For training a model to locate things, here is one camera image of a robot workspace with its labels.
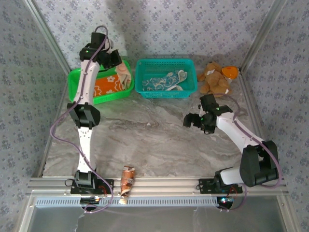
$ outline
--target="plastic basket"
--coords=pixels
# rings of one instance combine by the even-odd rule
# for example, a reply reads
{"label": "plastic basket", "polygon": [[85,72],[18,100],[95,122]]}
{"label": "plastic basket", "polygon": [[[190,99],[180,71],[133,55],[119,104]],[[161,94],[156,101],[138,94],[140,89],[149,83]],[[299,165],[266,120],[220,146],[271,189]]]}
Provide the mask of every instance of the plastic basket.
{"label": "plastic basket", "polygon": [[[105,94],[105,95],[102,95],[102,96],[94,97],[93,98],[93,104],[99,104],[99,103],[103,103],[103,102],[116,100],[116,99],[119,99],[119,98],[125,98],[125,97],[130,95],[130,93],[131,93],[131,91],[134,87],[134,78],[133,78],[132,71],[131,71],[131,68],[130,68],[130,65],[128,64],[128,62],[125,61],[125,60],[123,60],[123,62],[125,63],[127,69],[130,71],[131,76],[132,76],[130,88],[123,90],[123,91],[119,91],[119,92],[115,92],[115,93],[109,93],[109,94]],[[114,75],[114,74],[116,74],[115,68],[111,68],[111,69],[107,70],[106,72],[99,72],[98,75],[97,75],[97,80],[111,76],[111,75]],[[68,75],[68,91],[69,91],[69,99],[70,99],[71,102],[74,100],[74,97],[76,95],[80,75],[81,75],[81,69],[74,69]]]}
{"label": "plastic basket", "polygon": [[[164,77],[175,70],[188,72],[187,79],[178,84],[183,88],[183,91],[143,90],[143,80],[149,80],[152,77]],[[140,59],[137,62],[135,72],[135,90],[144,98],[187,98],[197,90],[197,73],[194,62],[191,59]]]}

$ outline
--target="mounting plate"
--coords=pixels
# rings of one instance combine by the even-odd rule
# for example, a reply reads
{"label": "mounting plate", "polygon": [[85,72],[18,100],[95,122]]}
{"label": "mounting plate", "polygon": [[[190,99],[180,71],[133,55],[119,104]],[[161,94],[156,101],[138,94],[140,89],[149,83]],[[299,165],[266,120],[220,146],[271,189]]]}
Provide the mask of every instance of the mounting plate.
{"label": "mounting plate", "polygon": [[[110,188],[107,186],[107,184],[105,184],[103,182],[103,180],[98,179],[98,188],[97,189],[93,189],[93,188],[79,188],[76,186],[75,181],[73,181],[72,186],[71,186],[71,194],[93,194],[93,195],[105,195],[105,194],[110,194],[111,190]],[[106,181],[110,184],[110,186],[112,187],[112,189],[114,189],[114,180],[112,179],[106,179]]]}
{"label": "mounting plate", "polygon": [[233,186],[237,193],[242,193],[242,187],[239,187],[237,184],[228,185],[226,188],[217,188],[216,184],[214,183],[213,178],[209,179],[199,179],[197,189],[199,189],[200,194],[220,194],[220,193],[229,193],[229,190]]}

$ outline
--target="gray marble table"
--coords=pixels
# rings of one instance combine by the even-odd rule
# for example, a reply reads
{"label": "gray marble table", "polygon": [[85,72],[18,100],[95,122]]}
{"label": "gray marble table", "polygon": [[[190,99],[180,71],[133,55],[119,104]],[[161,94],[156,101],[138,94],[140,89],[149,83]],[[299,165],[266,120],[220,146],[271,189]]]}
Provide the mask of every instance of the gray marble table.
{"label": "gray marble table", "polygon": [[[242,107],[239,119],[252,129],[238,81],[232,94]],[[222,131],[204,135],[197,128],[183,127],[187,113],[199,113],[199,92],[188,99],[144,99],[135,91],[124,99],[95,105],[101,121],[95,137],[97,171],[104,177],[121,175],[124,165],[134,166],[137,176],[213,176],[215,171],[238,163],[241,153]],[[66,110],[68,97],[62,106]],[[217,100],[236,110],[228,98]],[[77,128],[70,116],[57,127],[56,135],[78,143]],[[53,141],[43,176],[72,176],[78,152]]]}

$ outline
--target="floral wallpaper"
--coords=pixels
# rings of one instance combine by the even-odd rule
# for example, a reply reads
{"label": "floral wallpaper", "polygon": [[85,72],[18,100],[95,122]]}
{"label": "floral wallpaper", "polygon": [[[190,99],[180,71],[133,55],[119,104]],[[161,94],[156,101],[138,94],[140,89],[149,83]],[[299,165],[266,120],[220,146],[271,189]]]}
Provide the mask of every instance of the floral wallpaper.
{"label": "floral wallpaper", "polygon": [[36,174],[65,74],[22,0],[0,1],[0,231],[12,231]]}
{"label": "floral wallpaper", "polygon": [[140,58],[189,57],[239,66],[268,12],[265,0],[36,0],[70,67],[106,25],[132,67]]}
{"label": "floral wallpaper", "polygon": [[309,2],[288,0],[246,73],[303,231],[309,232]]}

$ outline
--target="orange plush toy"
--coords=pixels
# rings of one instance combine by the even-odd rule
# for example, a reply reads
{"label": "orange plush toy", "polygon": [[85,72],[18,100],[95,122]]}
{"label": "orange plush toy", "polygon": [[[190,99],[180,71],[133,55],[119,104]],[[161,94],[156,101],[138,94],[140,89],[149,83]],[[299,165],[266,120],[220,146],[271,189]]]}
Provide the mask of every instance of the orange plush toy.
{"label": "orange plush toy", "polygon": [[205,81],[205,84],[199,90],[203,94],[228,93],[229,83],[222,74],[222,67],[216,62],[207,64],[203,73],[197,76],[198,81]]}

